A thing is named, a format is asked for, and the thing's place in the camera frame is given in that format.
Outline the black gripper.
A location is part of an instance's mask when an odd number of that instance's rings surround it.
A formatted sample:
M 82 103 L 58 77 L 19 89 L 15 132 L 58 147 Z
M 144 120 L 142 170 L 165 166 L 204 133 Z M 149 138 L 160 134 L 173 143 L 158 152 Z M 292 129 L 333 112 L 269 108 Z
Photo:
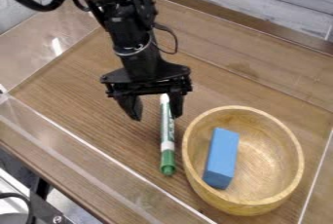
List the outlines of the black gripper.
M 116 53 L 122 68 L 105 74 L 101 83 L 108 88 L 108 96 L 118 99 L 126 115 L 142 120 L 144 104 L 138 95 L 169 93 L 172 117 L 181 117 L 184 96 L 193 91 L 190 68 L 166 61 L 157 49 L 116 49 Z

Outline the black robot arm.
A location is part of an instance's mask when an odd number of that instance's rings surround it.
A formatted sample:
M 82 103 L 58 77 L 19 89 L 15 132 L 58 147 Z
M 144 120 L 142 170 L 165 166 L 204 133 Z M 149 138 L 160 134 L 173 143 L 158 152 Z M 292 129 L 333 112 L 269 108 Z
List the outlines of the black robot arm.
M 15 0 L 38 12 L 50 12 L 67 0 Z M 182 116 L 184 98 L 193 91 L 188 66 L 164 59 L 154 31 L 166 27 L 156 22 L 158 15 L 154 0 L 73 0 L 75 6 L 90 12 L 114 42 L 114 52 L 122 68 L 105 74 L 108 96 L 114 98 L 128 116 L 142 119 L 141 97 L 146 94 L 166 94 L 170 114 Z

